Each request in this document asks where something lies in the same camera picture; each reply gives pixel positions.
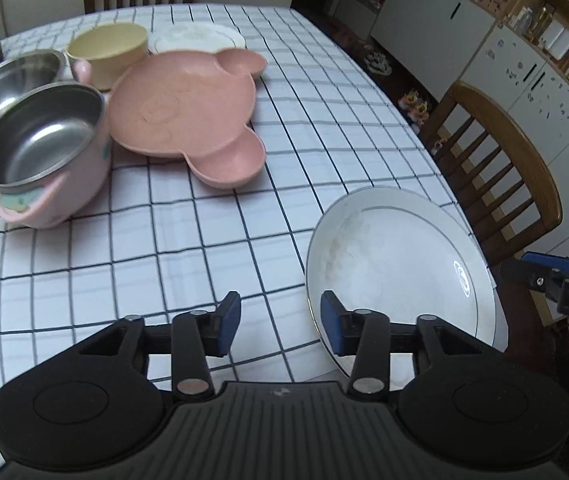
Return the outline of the white checkered tablecloth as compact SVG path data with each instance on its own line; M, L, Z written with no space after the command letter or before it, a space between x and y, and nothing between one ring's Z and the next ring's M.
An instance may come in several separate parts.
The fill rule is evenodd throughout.
M314 226L343 194L405 188L463 218L399 110L332 40L288 9L193 4L79 16L4 40L17 56L63 49L98 25L183 21L236 29L267 68L251 125L267 152L245 188L208 188L181 160L114 148L109 181L51 230L0 221L0 387L128 314L164 324L242 297L216 382L305 382L335 374L309 315L303 266Z

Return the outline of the right wooden chair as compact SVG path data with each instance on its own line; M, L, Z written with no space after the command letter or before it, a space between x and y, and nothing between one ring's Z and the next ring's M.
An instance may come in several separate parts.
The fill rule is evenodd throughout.
M561 225L561 199L547 163L481 90L454 82L419 139L454 192L491 270Z

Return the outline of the cream yellow bowl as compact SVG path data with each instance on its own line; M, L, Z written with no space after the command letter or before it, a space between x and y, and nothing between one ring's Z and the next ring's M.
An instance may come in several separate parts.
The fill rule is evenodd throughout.
M109 91L130 66L148 55L147 29L135 23L100 25L83 32L65 49L74 78Z

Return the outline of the large stainless steel bowl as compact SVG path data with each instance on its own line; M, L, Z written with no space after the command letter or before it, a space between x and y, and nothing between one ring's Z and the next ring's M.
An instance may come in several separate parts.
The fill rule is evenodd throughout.
M66 58L57 50L27 52L0 63L0 116L28 92L62 78Z

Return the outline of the white plate with rim line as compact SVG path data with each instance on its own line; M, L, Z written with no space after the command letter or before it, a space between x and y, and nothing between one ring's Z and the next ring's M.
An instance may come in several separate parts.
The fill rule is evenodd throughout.
M349 310L413 324L433 314L503 350L507 328L495 282L467 226L422 195L360 188L338 198L318 221L305 266L307 304L321 342L321 295Z

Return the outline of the small white plate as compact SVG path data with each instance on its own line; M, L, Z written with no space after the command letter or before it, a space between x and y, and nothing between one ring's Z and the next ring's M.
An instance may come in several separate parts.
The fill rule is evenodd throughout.
M153 54L170 51L202 51L245 49L245 39L227 26L211 22L179 22L165 26L149 35L148 49Z

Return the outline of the pink steel-lined kids bowl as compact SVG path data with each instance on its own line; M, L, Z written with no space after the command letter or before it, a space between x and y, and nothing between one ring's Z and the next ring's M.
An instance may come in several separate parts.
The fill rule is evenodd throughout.
M74 80L45 84L0 117L0 219L49 229L96 196L111 169L106 98L92 67L72 64Z

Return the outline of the pink bear-shaped plate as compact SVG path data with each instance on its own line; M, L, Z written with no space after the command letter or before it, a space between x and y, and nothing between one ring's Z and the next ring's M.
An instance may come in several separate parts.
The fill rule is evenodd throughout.
M112 139L140 155L185 159L212 188L241 188L265 166L265 145L249 122L254 78L266 66L260 53L238 48L150 55L112 88Z

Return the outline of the white wall cabinet unit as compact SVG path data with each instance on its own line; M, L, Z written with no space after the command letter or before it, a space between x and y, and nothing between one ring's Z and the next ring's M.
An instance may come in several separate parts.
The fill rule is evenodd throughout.
M457 80L498 103L553 175L561 225L535 252L569 256L569 0L385 0L354 26L442 99Z

